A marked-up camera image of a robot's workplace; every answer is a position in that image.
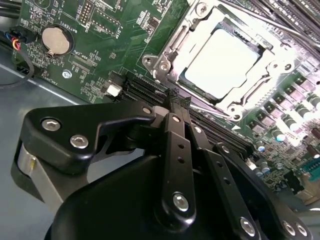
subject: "black metal bracket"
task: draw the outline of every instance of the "black metal bracket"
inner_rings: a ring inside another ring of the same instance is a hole
[[[44,195],[33,172],[49,173],[50,185],[59,188],[63,184],[57,179],[66,186],[78,183],[69,191],[58,191],[62,206],[52,239],[82,240],[89,233],[101,237],[106,230],[97,227],[101,222],[117,238],[129,232],[142,239],[211,239],[207,236],[216,235],[215,230],[219,239],[312,239],[308,228],[235,151],[222,143],[213,148],[203,129],[191,122],[190,99],[167,94],[165,108],[121,102],[43,108],[27,114],[20,136],[25,150],[19,149],[24,155],[17,153],[13,165],[32,179],[46,203],[51,198]],[[82,137],[77,142],[75,136]],[[135,148],[145,149],[144,157],[97,182],[83,181],[90,163]],[[22,187],[38,197],[34,187]],[[124,206],[124,197],[134,206]],[[210,204],[207,211],[201,202]],[[149,219],[150,212],[154,220]],[[210,220],[215,212],[219,221]],[[128,215],[137,214],[136,222],[123,223]]]

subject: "hex bolt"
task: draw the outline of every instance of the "hex bolt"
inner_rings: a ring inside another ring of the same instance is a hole
[[[230,153],[229,149],[226,146],[222,146],[222,150],[225,151],[227,154]]]
[[[245,217],[241,217],[240,218],[240,224],[242,229],[250,236],[250,237],[254,237],[256,235],[256,230],[254,228],[254,226],[252,225],[251,222],[249,222],[248,219],[246,219]]]
[[[64,79],[70,79],[70,78],[72,78],[72,72],[70,70],[68,70],[68,69],[65,69],[62,72],[62,77]]]
[[[180,122],[180,119],[179,119],[177,116],[173,116],[172,118],[173,118],[173,120],[175,120],[177,123]]]
[[[76,149],[85,149],[89,145],[89,141],[85,136],[74,135],[70,138],[70,143]]]
[[[43,120],[41,125],[45,130],[50,132],[58,131],[61,128],[61,124],[54,119]]]
[[[186,212],[189,209],[188,200],[180,193],[173,195],[173,203],[181,212]]]
[[[284,227],[284,229],[292,236],[295,236],[296,235],[296,231],[295,229],[289,224],[287,223],[286,221],[283,221],[282,222],[282,225]]]
[[[198,126],[195,126],[194,127],[194,130],[198,133],[198,134],[200,134],[202,131],[201,131],[201,128],[200,127],[198,127]]]

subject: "silver screw head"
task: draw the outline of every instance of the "silver screw head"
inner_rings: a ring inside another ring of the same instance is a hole
[[[198,126],[195,126],[194,127],[194,130],[198,133],[198,134],[200,134],[202,131],[201,131],[201,128],[200,127],[198,127]]]
[[[242,229],[250,236],[254,237],[256,235],[256,230],[251,222],[248,221],[245,217],[240,218],[240,224]]]
[[[173,203],[181,212],[186,212],[189,209],[187,199],[180,193],[173,195]]]
[[[160,69],[162,71],[168,71],[170,69],[170,65],[166,61],[162,61],[160,63]]]
[[[208,13],[208,5],[205,2],[200,2],[196,6],[195,12],[199,17],[205,17]]]
[[[173,118],[173,120],[175,120],[177,123],[180,122],[180,119],[179,119],[177,116],[173,116],[172,118]]]
[[[146,58],[144,59],[144,63],[145,63],[146,65],[151,65],[152,61],[151,61],[150,58],[146,57]]]
[[[142,108],[142,110],[146,113],[146,114],[151,114],[151,110],[149,108]]]
[[[307,231],[305,230],[305,228],[298,222],[295,223],[296,227],[298,228],[299,232],[303,235],[303,236],[308,236]]]
[[[227,154],[230,153],[229,149],[226,146],[222,146],[222,150],[225,151]]]
[[[72,72],[68,69],[65,69],[62,72],[62,77],[65,79],[70,79],[70,78],[72,78]]]
[[[296,235],[296,231],[295,229],[289,224],[287,223],[286,221],[283,221],[282,222],[282,225],[284,227],[284,229],[292,236],[295,236]]]
[[[85,149],[89,145],[89,141],[85,136],[74,135],[70,138],[70,143],[76,149]]]
[[[41,125],[45,130],[51,131],[51,132],[58,131],[61,128],[61,124],[54,119],[43,120]]]

